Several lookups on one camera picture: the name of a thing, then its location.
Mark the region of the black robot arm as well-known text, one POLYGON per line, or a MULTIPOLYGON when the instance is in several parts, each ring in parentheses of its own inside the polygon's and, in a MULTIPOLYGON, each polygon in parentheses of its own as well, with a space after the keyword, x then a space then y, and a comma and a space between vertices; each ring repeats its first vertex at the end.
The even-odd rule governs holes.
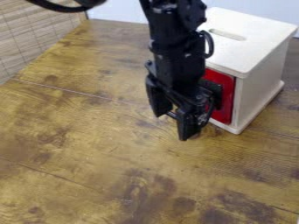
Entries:
POLYGON ((200 133, 215 109, 212 92, 200 87, 205 59, 213 41, 199 26, 207 21, 201 0, 138 0, 148 21, 148 49, 153 59, 144 63, 145 92, 156 116, 169 116, 179 139, 200 133))

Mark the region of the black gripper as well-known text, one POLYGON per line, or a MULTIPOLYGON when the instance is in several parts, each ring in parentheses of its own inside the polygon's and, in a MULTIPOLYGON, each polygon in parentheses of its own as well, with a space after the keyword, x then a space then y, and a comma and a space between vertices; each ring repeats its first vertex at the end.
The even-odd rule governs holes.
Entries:
POLYGON ((148 49, 153 60, 145 62, 145 92, 156 117, 176 106, 177 134, 187 141, 201 132, 215 109, 213 100, 200 104, 179 103, 168 98, 169 90, 193 86, 205 73, 205 59, 213 54, 213 40, 205 31, 149 31, 148 49))

